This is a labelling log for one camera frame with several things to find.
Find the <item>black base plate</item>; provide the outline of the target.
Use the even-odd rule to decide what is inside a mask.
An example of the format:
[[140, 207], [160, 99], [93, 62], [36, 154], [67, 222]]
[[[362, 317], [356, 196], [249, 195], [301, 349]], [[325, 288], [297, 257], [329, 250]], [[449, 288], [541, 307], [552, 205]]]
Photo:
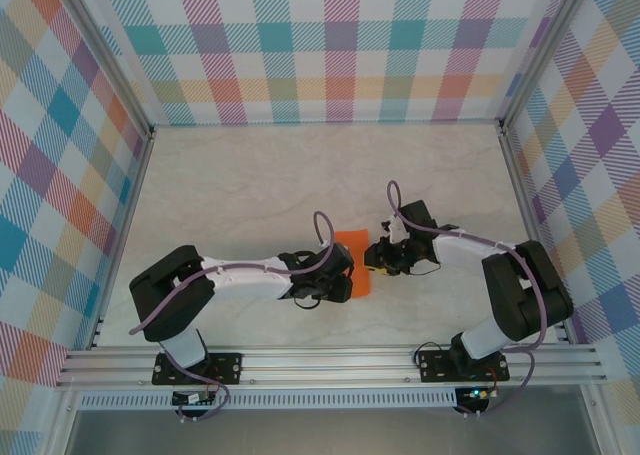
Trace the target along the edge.
[[504, 382], [510, 380], [506, 357], [496, 352], [480, 360], [456, 359], [449, 350], [422, 350], [417, 355], [420, 379], [435, 382]]
[[[204, 360], [187, 368], [187, 371], [200, 377], [216, 379], [225, 385], [238, 385], [242, 371], [241, 353], [209, 352]], [[159, 353], [152, 369], [151, 383], [156, 386], [196, 385], [199, 379], [193, 379], [178, 370], [165, 353]]]

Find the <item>thin aluminium table rail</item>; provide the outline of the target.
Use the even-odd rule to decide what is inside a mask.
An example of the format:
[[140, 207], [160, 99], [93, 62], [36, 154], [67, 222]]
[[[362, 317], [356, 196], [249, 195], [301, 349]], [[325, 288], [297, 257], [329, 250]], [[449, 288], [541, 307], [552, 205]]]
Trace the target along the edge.
[[297, 122], [245, 122], [230, 124], [155, 124], [154, 131], [160, 129], [195, 129], [195, 128], [245, 128], [245, 127], [295, 127], [295, 126], [352, 126], [352, 125], [427, 125], [427, 126], [447, 126], [447, 125], [486, 125], [500, 126], [500, 119], [436, 119], [436, 120], [348, 120], [348, 121], [326, 121], [326, 120], [310, 120]]

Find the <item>wide aluminium mounting rail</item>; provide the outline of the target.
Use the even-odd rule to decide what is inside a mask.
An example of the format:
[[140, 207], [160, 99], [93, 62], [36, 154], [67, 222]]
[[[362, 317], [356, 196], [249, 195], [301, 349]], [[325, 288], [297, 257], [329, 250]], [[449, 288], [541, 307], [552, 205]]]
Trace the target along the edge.
[[[412, 345], [336, 347], [215, 347], [243, 355], [240, 383], [230, 389], [386, 389], [473, 387], [472, 382], [423, 383]], [[152, 347], [98, 347], [68, 354], [59, 390], [203, 389], [203, 384], [156, 386]], [[497, 387], [591, 385], [606, 382], [602, 362], [590, 345], [544, 344], [533, 354], [504, 353], [510, 380]]]

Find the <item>orange square paper sheet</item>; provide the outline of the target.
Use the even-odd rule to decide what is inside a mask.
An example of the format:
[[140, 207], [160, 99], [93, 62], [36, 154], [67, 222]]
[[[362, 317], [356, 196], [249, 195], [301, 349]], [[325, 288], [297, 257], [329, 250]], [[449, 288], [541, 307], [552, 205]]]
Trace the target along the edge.
[[336, 241], [345, 246], [354, 261], [351, 275], [353, 283], [351, 298], [366, 297], [371, 291], [369, 270], [364, 266], [364, 254], [369, 247], [369, 233], [366, 229], [355, 231], [338, 231]]

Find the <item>aluminium table side rail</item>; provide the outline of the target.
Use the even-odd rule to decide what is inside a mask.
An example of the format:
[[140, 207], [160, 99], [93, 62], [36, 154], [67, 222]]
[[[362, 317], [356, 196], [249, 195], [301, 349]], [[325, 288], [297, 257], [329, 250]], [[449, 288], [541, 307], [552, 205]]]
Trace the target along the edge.
[[143, 144], [143, 150], [141, 152], [141, 158], [138, 167], [135, 171], [135, 177], [133, 184], [129, 192], [127, 203], [125, 205], [124, 217], [122, 219], [122, 225], [117, 233], [115, 239], [115, 245], [113, 254], [110, 256], [108, 271], [106, 272], [106, 278], [104, 284], [100, 288], [98, 295], [96, 296], [91, 316], [84, 329], [79, 331], [78, 339], [76, 340], [75, 348], [81, 350], [90, 350], [93, 347], [94, 342], [99, 336], [99, 327], [103, 324], [104, 318], [110, 303], [111, 295], [114, 290], [117, 274], [123, 258], [127, 238], [130, 232], [131, 224], [136, 211], [136, 206], [139, 200], [140, 192], [144, 183], [147, 168], [152, 156], [152, 151], [157, 135], [157, 128], [152, 127], [151, 131], [147, 134], [145, 142]]
[[495, 128], [527, 235], [530, 239], [542, 242], [542, 235], [535, 218], [533, 205], [528, 198], [524, 178], [508, 138], [507, 130], [501, 125], [500, 121], [495, 123]]

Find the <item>grey metal panel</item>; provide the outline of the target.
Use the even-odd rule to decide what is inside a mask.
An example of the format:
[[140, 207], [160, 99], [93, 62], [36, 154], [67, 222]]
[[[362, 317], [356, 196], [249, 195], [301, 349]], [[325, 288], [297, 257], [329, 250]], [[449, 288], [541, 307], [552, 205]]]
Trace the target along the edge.
[[464, 420], [426, 410], [80, 413], [65, 455], [600, 455], [577, 419]]

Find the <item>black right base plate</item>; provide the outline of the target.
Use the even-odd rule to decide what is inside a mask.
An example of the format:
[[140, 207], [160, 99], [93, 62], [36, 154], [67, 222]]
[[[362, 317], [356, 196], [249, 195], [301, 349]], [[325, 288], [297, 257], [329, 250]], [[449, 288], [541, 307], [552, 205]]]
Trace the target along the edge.
[[504, 382], [510, 380], [506, 357], [496, 352], [480, 360], [456, 359], [449, 350], [422, 350], [417, 355], [420, 379], [435, 382]]

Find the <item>aluminium frame post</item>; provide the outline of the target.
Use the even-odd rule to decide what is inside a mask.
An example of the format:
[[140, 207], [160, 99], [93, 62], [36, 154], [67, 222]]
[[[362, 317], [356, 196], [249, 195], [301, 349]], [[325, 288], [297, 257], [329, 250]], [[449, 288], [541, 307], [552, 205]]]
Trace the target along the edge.
[[531, 18], [525, 25], [516, 50], [516, 65], [509, 68], [504, 98], [496, 112], [496, 126], [500, 134], [523, 110], [535, 84], [559, 46], [583, 0], [536, 0]]
[[115, 93], [119, 96], [127, 113], [147, 140], [153, 136], [153, 123], [144, 112], [138, 97], [118, 64], [99, 25], [83, 0], [61, 0], [77, 25], [86, 45], [94, 55], [98, 65], [105, 72]]

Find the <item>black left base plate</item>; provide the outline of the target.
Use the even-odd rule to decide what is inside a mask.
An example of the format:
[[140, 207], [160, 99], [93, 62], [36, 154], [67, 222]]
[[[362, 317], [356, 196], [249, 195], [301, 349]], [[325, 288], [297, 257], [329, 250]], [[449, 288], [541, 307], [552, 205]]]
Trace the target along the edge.
[[[187, 371], [200, 377], [216, 379], [225, 385], [238, 385], [242, 371], [241, 353], [209, 352], [204, 360], [187, 368]], [[178, 370], [165, 353], [159, 353], [152, 369], [151, 383], [156, 386], [196, 385], [199, 379], [193, 379]]]

